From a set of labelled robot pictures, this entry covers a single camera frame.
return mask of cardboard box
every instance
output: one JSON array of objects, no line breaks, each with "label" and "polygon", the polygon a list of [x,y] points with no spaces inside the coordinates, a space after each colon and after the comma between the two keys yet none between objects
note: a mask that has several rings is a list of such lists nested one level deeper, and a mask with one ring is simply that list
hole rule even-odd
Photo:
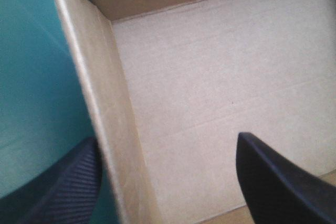
[{"label": "cardboard box", "polygon": [[122,223],[251,223],[240,131],[336,168],[335,0],[55,1]]}]

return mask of cardboard edge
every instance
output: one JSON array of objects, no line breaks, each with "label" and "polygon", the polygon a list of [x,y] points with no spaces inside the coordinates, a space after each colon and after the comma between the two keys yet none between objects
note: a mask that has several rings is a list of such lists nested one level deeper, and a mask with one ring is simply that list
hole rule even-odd
[{"label": "cardboard edge", "polygon": [[100,122],[100,117],[97,116],[99,114],[99,109],[97,102],[95,100],[95,96],[93,94],[93,89],[91,87],[90,79],[88,78],[88,74],[86,72],[85,67],[83,67],[83,58],[80,47],[77,43],[76,33],[71,25],[70,18],[66,14],[66,4],[65,0],[54,0],[55,6],[57,9],[57,13],[59,19],[61,21],[61,26],[66,36],[69,49],[71,51],[72,59],[75,62],[75,68],[77,75],[79,77],[79,82],[81,84],[81,89],[83,92],[83,96],[87,103],[87,108],[89,111],[90,118],[92,120],[94,131],[97,134],[97,139],[99,142],[99,148],[102,151],[102,157],[107,166],[108,177],[110,181],[110,185],[112,187],[113,195],[116,201],[116,208],[118,217],[122,223],[130,223],[127,218],[127,213],[124,207],[124,199],[122,197],[122,191],[120,189],[118,174],[113,167],[113,154],[108,151],[109,145],[107,143],[107,137],[105,136],[104,130],[101,127],[102,123]]}]

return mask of black plastic object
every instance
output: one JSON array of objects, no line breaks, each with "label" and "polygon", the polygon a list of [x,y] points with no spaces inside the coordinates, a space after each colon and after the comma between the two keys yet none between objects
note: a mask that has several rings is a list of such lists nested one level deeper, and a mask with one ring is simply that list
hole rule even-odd
[{"label": "black plastic object", "polygon": [[31,182],[0,200],[0,223],[88,223],[101,184],[97,141],[87,138]]},{"label": "black plastic object", "polygon": [[238,136],[236,168],[256,224],[336,223],[336,188],[251,133]]}]

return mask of teal background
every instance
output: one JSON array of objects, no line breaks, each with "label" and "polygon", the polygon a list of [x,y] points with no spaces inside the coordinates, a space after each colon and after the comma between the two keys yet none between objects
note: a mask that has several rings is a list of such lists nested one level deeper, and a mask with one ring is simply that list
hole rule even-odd
[{"label": "teal background", "polygon": [[[0,198],[94,132],[53,0],[0,0]],[[104,175],[91,223],[117,223]]]}]

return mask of cardboard box wall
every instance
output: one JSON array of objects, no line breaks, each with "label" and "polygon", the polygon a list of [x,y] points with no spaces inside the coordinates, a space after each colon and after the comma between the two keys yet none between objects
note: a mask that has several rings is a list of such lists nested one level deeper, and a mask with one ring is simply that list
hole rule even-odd
[{"label": "cardboard box wall", "polygon": [[122,223],[244,205],[239,131],[315,175],[335,169],[335,0],[56,4]]}]

